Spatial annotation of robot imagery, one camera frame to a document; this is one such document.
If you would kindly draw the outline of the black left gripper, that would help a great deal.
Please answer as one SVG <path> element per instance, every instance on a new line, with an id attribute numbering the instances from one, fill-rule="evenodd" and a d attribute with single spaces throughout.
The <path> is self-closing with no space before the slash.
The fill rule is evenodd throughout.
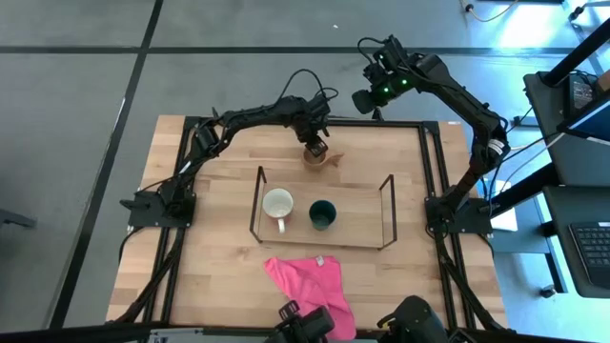
<path id="1" fill-rule="evenodd" d="M 319 157 L 326 150 L 327 144 L 318 136 L 320 131 L 329 137 L 328 115 L 330 114 L 329 99 L 324 95 L 316 95 L 305 101 L 301 111 L 293 117 L 293 130 L 299 142 L 306 143 L 305 148 L 312 157 Z"/>

